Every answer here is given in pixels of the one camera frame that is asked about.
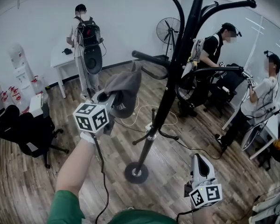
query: power strip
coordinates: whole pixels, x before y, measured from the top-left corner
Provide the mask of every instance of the power strip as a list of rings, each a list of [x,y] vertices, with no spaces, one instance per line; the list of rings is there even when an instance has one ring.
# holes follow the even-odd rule
[[[153,125],[152,122],[150,122],[148,125],[145,126],[145,131],[148,132],[151,129],[151,125]]]

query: black t-shirt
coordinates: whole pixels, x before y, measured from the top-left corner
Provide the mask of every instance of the black t-shirt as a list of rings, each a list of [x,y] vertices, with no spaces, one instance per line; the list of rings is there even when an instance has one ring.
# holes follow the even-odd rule
[[[217,35],[219,36],[219,42],[216,37],[209,36],[205,38],[205,42],[203,45],[203,49],[209,54],[209,59],[214,63],[218,62],[221,53],[221,47],[223,46],[223,40],[221,34],[217,33]],[[208,68],[208,67],[210,66],[202,61],[197,64],[198,69]],[[214,72],[203,72],[203,73],[199,73],[199,76],[208,77],[208,76],[212,76],[213,74]]]

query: white t-shirt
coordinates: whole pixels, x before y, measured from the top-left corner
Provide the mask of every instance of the white t-shirt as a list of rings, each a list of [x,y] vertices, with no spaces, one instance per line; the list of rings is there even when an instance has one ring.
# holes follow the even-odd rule
[[[254,92],[258,97],[258,101],[252,103],[250,101],[250,96],[242,103],[241,111],[245,116],[253,116],[253,112],[258,110],[263,105],[266,105],[273,101],[277,95],[279,84],[277,79],[274,77],[269,77],[263,79],[263,81],[253,88]]]
[[[81,14],[81,19],[83,21],[88,21],[90,19],[90,16],[86,15],[86,14]],[[76,18],[73,19],[72,23],[71,23],[71,28],[70,28],[70,33],[69,36],[70,38],[72,38],[72,36],[74,37],[74,43],[75,43],[75,57],[80,57],[83,55],[84,52],[84,48],[82,46],[79,46],[77,43],[77,27],[79,25],[80,21]]]

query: white cable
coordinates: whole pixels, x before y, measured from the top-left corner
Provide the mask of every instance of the white cable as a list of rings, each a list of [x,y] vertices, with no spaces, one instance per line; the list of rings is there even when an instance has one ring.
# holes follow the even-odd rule
[[[138,105],[137,105],[137,107],[134,109],[134,111],[138,108],[138,106],[139,106],[139,98],[138,98]],[[121,122],[122,122],[125,126],[133,126],[133,125],[136,123],[136,121],[137,121],[137,118],[138,118],[138,115],[139,115],[140,110],[141,110],[143,107],[148,107],[148,106],[153,106],[153,107],[159,108],[158,106],[155,106],[155,105],[144,105],[144,106],[141,106],[141,107],[139,108],[138,112],[137,112],[137,116],[136,116],[135,121],[134,121],[131,125],[128,125],[128,124],[124,123],[124,122],[122,121],[122,119],[120,119]],[[171,114],[173,114],[173,115],[175,116],[176,122],[175,122],[174,124],[163,124],[162,127],[165,126],[165,125],[176,125],[176,124],[178,123],[177,116],[176,116],[174,113],[172,113],[171,111],[169,111],[169,113],[171,113]]]

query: black backpack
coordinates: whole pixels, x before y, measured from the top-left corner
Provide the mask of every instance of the black backpack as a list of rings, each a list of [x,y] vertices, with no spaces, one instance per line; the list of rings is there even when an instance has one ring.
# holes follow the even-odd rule
[[[80,17],[75,17],[80,21],[77,27],[77,42],[80,46],[86,48],[96,46],[102,42],[99,26],[96,25],[93,18],[83,21]]]

